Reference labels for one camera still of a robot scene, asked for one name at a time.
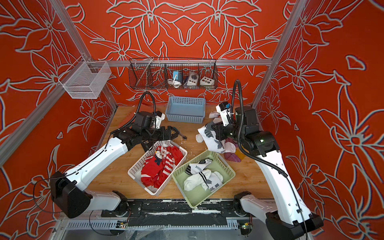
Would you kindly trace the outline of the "white grey sport sock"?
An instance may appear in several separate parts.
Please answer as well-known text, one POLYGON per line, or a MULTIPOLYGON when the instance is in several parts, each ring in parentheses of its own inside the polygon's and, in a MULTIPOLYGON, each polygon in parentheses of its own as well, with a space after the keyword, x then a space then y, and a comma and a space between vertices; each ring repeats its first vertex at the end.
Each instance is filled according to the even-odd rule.
POLYGON ((209 122, 204 127, 201 127, 198 129, 199 135, 201 136, 202 140, 205 142, 206 146, 208 147, 208 150, 211 152, 216 153, 235 153, 236 152, 236 146, 233 143, 225 142, 224 140, 219 141, 217 140, 216 132, 213 129, 213 125, 215 123, 209 122))
POLYGON ((189 164, 185 170, 185 173, 188 175, 194 175, 202 172, 208 165, 213 161, 211 159, 201 160, 198 163, 189 164))

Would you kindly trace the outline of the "red christmas sock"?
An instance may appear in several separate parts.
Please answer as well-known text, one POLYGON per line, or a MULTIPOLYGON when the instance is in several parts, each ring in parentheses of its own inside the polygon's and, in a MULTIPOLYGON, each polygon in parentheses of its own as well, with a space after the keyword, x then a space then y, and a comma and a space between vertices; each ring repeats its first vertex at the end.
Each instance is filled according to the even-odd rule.
POLYGON ((171 154, 173 155, 173 158, 175 160, 174 161, 175 162, 175 166, 177 166, 180 163, 180 161, 183 159, 184 155, 181 152, 181 150, 178 147, 176 147, 176 146, 171 148, 171 154))

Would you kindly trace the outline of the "red white striped sock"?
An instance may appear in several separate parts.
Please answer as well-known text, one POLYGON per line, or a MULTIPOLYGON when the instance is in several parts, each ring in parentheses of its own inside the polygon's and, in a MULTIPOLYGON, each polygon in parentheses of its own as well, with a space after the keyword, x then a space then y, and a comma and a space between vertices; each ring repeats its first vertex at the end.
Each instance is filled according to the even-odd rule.
POLYGON ((160 157, 160 171, 157 176, 157 180, 155 182, 155 187, 158 188, 160 187, 166 179, 170 176, 170 174, 173 171, 173 168, 175 166, 175 159, 174 156, 171 152, 172 147, 164 147, 164 146, 159 146, 156 149, 156 156, 160 157))

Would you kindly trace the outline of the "small white sock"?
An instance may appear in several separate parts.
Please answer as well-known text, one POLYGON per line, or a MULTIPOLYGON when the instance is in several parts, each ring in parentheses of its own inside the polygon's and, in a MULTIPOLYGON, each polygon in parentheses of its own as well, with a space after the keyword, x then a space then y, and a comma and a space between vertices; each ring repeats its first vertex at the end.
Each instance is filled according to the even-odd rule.
POLYGON ((209 177, 206 177, 203 173, 200 175, 203 179, 202 188, 205 191, 209 190, 213 193, 223 185, 223 176, 219 172, 211 172, 209 177))

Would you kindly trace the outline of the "white sock black stripes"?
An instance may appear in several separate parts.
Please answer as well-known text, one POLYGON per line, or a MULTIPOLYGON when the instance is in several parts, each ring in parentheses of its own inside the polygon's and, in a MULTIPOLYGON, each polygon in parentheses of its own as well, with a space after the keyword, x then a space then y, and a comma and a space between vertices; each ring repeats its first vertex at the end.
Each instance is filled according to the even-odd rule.
POLYGON ((189 176, 184 181, 184 190, 189 192, 198 186, 202 187, 203 179, 202 179, 200 174, 203 173, 206 177, 209 177, 211 172, 212 172, 211 170, 203 170, 202 172, 200 172, 198 174, 194 174, 194 175, 189 176))

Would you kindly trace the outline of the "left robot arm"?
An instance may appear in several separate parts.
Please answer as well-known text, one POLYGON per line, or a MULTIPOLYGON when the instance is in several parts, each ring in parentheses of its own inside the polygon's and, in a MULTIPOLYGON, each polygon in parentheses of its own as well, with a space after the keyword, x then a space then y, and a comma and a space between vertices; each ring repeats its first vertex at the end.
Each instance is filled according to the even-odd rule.
POLYGON ((180 136, 175 127, 128 128, 112 132, 108 142, 94 154, 74 168, 61 173, 57 171, 50 178, 53 202, 70 219, 86 211, 109 211, 117 217, 128 214, 128 199, 118 191, 111 193, 88 191, 89 184, 111 163, 136 145, 148 151, 157 141, 171 141, 180 136))

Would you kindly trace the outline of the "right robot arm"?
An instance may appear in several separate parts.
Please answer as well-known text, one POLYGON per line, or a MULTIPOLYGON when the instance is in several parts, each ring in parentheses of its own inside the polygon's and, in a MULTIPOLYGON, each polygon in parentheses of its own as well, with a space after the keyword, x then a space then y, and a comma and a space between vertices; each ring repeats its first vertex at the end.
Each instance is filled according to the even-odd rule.
POLYGON ((295 189, 275 137, 260 130, 256 111, 248 106, 232 109, 227 102, 219 104, 216 110, 222 119, 212 125, 216 138, 233 139, 245 156, 255 160, 276 204, 266 205, 245 191, 235 196, 241 211, 263 221, 275 240, 308 239, 312 231, 323 227, 322 218, 310 211, 295 189))

